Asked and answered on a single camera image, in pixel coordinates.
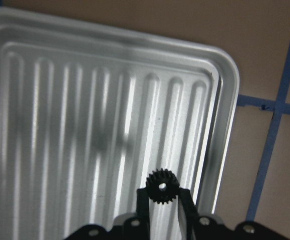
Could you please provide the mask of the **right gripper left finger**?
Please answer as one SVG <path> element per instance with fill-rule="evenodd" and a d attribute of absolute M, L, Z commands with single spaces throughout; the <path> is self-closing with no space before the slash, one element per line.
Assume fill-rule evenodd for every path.
<path fill-rule="evenodd" d="M 149 197 L 146 188 L 137 189 L 136 217 L 133 220 L 135 240 L 150 239 Z"/>

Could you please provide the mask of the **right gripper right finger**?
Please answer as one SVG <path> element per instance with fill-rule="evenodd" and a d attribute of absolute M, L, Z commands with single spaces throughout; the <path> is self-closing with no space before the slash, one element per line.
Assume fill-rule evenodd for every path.
<path fill-rule="evenodd" d="M 180 188 L 178 192 L 178 223 L 182 240 L 195 240 L 198 212 L 190 190 Z"/>

